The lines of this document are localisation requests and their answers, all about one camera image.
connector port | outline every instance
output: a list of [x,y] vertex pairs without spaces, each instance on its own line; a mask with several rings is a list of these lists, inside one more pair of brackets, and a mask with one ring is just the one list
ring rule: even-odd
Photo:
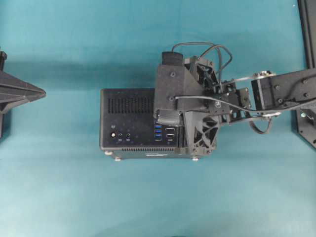
[[167,132],[174,132],[174,127],[166,127]]

ventilation grille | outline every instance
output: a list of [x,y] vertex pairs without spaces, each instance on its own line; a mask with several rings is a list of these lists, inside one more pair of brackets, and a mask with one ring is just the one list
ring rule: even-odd
[[174,148],[123,148],[124,152],[171,152]]
[[152,113],[154,99],[149,97],[109,98],[109,114]]

